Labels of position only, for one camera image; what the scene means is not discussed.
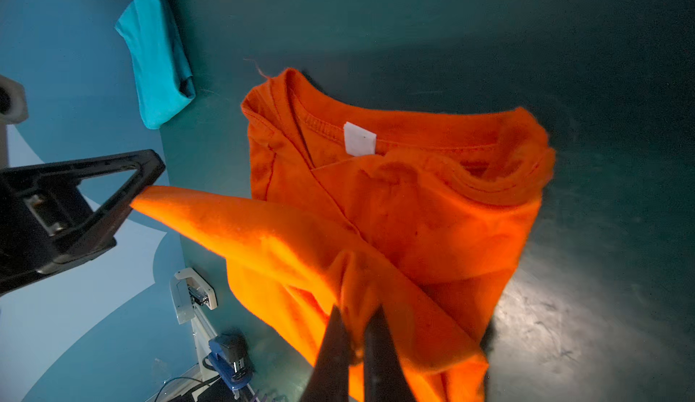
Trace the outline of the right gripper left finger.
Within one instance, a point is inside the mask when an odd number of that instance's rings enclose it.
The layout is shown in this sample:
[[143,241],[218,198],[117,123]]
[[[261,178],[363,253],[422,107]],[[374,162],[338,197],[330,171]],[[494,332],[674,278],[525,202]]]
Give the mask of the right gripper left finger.
[[340,309],[334,306],[313,373],[300,401],[349,401],[349,367],[352,357],[349,333],[341,318]]

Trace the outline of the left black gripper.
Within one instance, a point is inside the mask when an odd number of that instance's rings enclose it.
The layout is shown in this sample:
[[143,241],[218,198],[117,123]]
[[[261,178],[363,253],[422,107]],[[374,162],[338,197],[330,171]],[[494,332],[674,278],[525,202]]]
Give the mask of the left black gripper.
[[[152,150],[1,170],[1,294],[83,265],[117,245],[130,204],[166,170]],[[79,185],[128,172],[97,210]]]

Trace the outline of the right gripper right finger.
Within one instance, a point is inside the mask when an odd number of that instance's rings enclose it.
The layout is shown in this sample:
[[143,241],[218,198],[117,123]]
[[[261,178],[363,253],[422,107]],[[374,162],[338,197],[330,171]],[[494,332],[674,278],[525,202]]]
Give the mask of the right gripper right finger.
[[415,402],[382,308],[369,320],[364,343],[365,402]]

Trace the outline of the orange t shirt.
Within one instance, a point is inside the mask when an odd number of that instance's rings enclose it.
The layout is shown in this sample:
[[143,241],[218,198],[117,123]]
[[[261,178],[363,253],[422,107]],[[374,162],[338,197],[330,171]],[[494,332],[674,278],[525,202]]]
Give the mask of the orange t shirt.
[[420,401],[481,401],[481,349],[539,214],[555,151],[524,108],[369,110],[300,71],[244,98],[247,199],[153,186],[132,203],[226,261],[233,295],[315,362],[339,309],[363,400],[363,333],[383,310]]

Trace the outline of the folded teal t shirt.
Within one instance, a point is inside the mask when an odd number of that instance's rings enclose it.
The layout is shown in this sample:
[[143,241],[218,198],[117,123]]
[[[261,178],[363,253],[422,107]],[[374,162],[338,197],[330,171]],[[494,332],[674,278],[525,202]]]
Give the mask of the folded teal t shirt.
[[168,0],[132,0],[115,29],[130,51],[141,120],[157,130],[197,95]]

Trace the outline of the blue stapler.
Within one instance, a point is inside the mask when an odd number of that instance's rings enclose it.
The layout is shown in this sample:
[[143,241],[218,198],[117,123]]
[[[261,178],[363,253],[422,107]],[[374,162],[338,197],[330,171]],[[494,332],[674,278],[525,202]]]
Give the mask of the blue stapler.
[[208,342],[207,358],[224,384],[240,394],[253,378],[253,365],[248,344],[242,333],[223,333]]

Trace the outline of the grey stapler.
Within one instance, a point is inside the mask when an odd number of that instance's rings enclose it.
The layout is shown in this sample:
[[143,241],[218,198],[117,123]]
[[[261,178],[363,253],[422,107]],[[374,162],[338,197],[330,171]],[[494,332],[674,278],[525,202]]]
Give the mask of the grey stapler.
[[169,289],[179,324],[195,318],[195,308],[206,306],[209,310],[218,307],[215,289],[191,267],[179,270],[170,279]]

